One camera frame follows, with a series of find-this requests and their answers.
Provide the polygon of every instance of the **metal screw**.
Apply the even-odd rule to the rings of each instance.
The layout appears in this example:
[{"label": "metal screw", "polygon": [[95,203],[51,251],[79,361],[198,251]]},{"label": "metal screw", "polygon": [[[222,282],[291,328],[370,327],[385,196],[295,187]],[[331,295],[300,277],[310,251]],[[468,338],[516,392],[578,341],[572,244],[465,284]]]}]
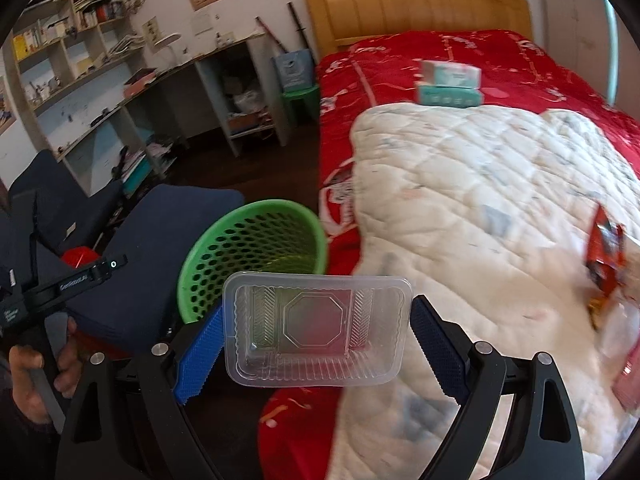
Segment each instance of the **metal screw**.
[{"label": "metal screw", "polygon": [[554,360],[551,358],[551,356],[546,353],[546,352],[540,352],[538,354],[538,361],[540,361],[543,365],[549,365],[551,364]]},{"label": "metal screw", "polygon": [[89,359],[89,361],[91,361],[92,365],[99,365],[102,361],[104,361],[104,354],[102,352],[96,352],[91,356],[91,359]]},{"label": "metal screw", "polygon": [[487,341],[478,341],[476,343],[476,350],[478,350],[478,353],[483,355],[489,355],[494,351],[494,347],[492,347]]},{"label": "metal screw", "polygon": [[167,343],[156,343],[151,349],[153,355],[161,356],[169,351],[169,345]]}]

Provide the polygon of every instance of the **cardboard box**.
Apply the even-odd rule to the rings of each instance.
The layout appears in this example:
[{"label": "cardboard box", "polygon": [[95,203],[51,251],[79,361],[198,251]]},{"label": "cardboard box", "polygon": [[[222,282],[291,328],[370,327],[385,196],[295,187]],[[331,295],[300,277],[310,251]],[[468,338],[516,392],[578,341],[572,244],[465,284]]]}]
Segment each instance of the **cardboard box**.
[{"label": "cardboard box", "polygon": [[260,125],[260,113],[229,117],[228,122],[231,132],[238,134]]},{"label": "cardboard box", "polygon": [[431,86],[480,88],[482,71],[477,66],[448,61],[423,61],[423,82]]}]

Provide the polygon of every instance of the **red snack bag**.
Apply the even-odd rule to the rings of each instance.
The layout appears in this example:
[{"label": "red snack bag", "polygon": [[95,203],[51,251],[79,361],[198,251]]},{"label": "red snack bag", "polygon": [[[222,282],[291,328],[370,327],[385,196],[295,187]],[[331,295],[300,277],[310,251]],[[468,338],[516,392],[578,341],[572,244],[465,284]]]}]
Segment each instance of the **red snack bag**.
[{"label": "red snack bag", "polygon": [[621,283],[626,265],[624,229],[609,221],[601,205],[593,219],[585,264],[591,279],[608,298]]}]

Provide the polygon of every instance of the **chair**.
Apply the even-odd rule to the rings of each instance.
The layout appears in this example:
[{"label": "chair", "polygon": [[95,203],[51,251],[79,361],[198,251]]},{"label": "chair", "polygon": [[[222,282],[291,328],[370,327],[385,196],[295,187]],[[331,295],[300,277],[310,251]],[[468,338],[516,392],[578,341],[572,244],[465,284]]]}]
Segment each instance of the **chair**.
[{"label": "chair", "polygon": [[59,255],[74,247],[93,247],[118,202],[124,198],[119,180],[87,197],[49,150],[39,152],[16,179],[9,189],[9,199],[31,189],[38,190],[38,224],[42,237]]},{"label": "chair", "polygon": [[[105,256],[124,254],[127,265],[66,302],[78,328],[130,354],[149,350],[179,319],[176,288],[187,254],[207,228],[243,203],[234,190],[153,188],[104,251]],[[11,222],[0,211],[0,266],[8,269],[15,259],[14,238]],[[41,280],[70,269],[43,246],[37,255]]]},{"label": "chair", "polygon": [[320,86],[314,85],[311,88],[304,90],[296,90],[293,92],[284,92],[282,94],[282,100],[284,102],[289,121],[294,126],[298,126],[298,116],[296,115],[296,109],[294,102],[302,101],[306,112],[309,114],[316,123],[320,121]]}]

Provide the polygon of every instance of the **bed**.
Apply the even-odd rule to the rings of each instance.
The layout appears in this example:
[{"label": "bed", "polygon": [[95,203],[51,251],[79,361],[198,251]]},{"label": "bed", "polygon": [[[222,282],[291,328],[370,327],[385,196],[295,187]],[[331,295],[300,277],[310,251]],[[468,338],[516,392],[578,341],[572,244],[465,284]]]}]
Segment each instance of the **bed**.
[{"label": "bed", "polygon": [[[328,272],[407,276],[471,339],[527,358],[545,346],[566,375],[587,478],[597,478],[636,420],[610,392],[616,371],[597,362],[578,292],[590,286],[581,247],[594,200],[640,234],[639,125],[532,42],[525,0],[307,1],[324,56],[319,200]],[[411,104],[421,59],[482,68],[488,106]],[[521,236],[510,238],[518,229]],[[478,248],[486,253],[477,256]],[[402,371],[388,385],[340,396],[276,394],[260,427],[260,453],[267,470],[280,456],[289,479],[409,480],[455,412],[410,338]],[[507,416],[502,407],[475,478],[487,475]],[[282,453],[292,435],[313,441],[305,446],[311,456]],[[303,467],[302,456],[314,467]]]}]

